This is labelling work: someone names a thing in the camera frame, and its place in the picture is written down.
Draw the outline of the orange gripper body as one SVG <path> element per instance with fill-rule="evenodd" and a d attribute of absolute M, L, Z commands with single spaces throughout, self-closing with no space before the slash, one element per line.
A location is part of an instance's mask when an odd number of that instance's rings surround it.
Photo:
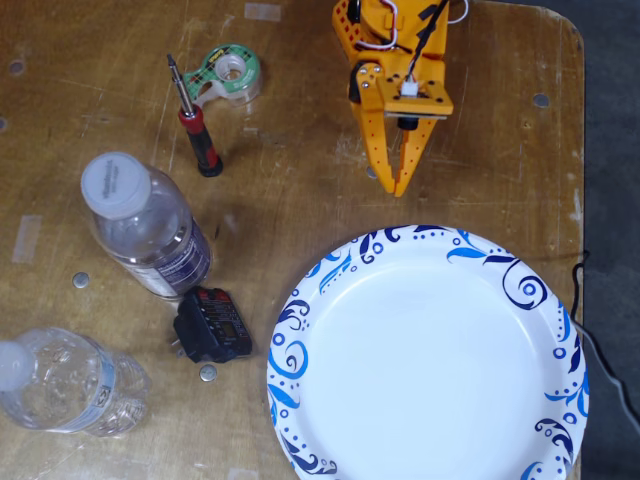
<path fill-rule="evenodd" d="M 349 19 L 348 60 L 375 62 L 386 74 L 404 80 L 407 75 L 417 82 L 444 81 L 444 53 L 447 20 L 437 20 L 412 71 L 415 49 L 429 27 L 429 19 Z"/>

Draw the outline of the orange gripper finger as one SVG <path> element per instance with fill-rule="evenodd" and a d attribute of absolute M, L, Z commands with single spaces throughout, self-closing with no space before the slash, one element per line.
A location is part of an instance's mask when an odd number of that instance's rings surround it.
<path fill-rule="evenodd" d="M 386 74 L 375 62 L 356 62 L 352 67 L 348 99 L 359 124 L 369 166 L 383 189 L 398 194 L 387 150 L 385 112 L 399 95 L 399 79 Z"/>
<path fill-rule="evenodd" d="M 404 130 L 400 150 L 400 164 L 396 174 L 394 195 L 401 197 L 408 188 L 409 182 L 420 162 L 428 144 L 435 119 L 420 119 L 415 130 Z"/>

